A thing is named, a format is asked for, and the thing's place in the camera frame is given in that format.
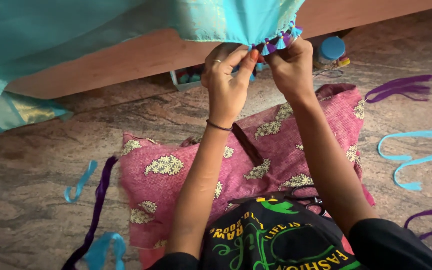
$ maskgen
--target fingernail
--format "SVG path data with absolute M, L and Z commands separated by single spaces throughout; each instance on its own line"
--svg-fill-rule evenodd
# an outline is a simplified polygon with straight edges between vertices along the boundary
M 257 61 L 258 60 L 258 56 L 259 56 L 259 51 L 256 49 L 252 49 L 251 52 L 249 53 L 249 57 L 253 60 L 253 61 Z

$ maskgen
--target hand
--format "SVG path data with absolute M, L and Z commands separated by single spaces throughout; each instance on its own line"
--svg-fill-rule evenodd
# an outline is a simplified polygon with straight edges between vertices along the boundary
M 309 41 L 298 37 L 286 49 L 271 53 L 264 59 L 271 67 L 274 83 L 287 101 L 314 95 L 313 46 Z
M 214 48 L 204 61 L 201 75 L 201 84 L 209 92 L 209 121 L 225 128 L 231 128 L 246 102 L 249 78 L 259 57 L 257 50 L 236 50 L 239 46 L 222 43 Z M 232 77 L 238 64 L 237 75 Z

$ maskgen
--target black t-shirt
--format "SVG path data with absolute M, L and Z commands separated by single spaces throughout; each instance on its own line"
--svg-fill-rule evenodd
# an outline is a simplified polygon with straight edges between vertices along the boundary
M 207 228 L 201 259 L 167 254 L 151 270 L 432 269 L 432 251 L 412 231 L 371 218 L 349 232 L 343 246 L 332 219 L 287 200 L 250 200 Z

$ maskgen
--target forearm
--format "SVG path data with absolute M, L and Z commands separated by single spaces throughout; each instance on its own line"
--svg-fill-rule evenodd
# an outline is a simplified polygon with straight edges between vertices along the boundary
M 228 134 L 207 126 L 177 200 L 166 253 L 199 257 Z
M 290 101 L 301 135 L 309 172 L 323 205 L 345 235 L 352 225 L 378 215 L 311 92 Z

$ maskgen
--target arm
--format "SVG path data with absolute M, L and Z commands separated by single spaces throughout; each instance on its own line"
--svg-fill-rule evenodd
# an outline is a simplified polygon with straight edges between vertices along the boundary
M 258 59 L 256 50 L 251 53 L 239 50 L 228 55 L 237 47 L 225 43 L 216 47 L 205 61 L 201 79 L 209 92 L 209 121 L 225 128 L 231 127 L 243 108 L 249 77 Z M 240 62 L 233 78 L 231 71 Z M 229 131 L 207 125 L 177 200 L 166 254 L 184 252 L 199 258 L 228 134 Z
M 364 197 L 361 183 L 326 120 L 313 88 L 313 47 L 298 38 L 285 55 L 266 59 L 278 89 L 290 103 L 314 186 L 324 207 L 348 236 L 358 221 L 379 218 Z

